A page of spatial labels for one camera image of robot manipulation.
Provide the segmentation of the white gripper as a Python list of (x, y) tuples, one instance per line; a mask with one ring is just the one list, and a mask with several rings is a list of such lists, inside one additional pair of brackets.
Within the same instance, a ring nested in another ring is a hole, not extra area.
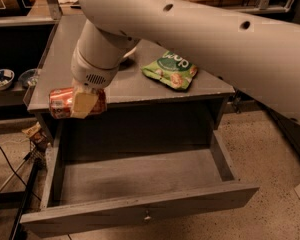
[(117, 74), (119, 64), (120, 51), (116, 48), (76, 46), (71, 61), (74, 78), (71, 118), (84, 119), (100, 112), (99, 93), (94, 89), (107, 87)]

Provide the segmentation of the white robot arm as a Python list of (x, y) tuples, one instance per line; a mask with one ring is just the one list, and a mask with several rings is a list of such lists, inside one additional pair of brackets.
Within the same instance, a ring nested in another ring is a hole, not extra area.
[(181, 0), (79, 0), (87, 18), (74, 78), (107, 87), (145, 39), (300, 125), (300, 25)]

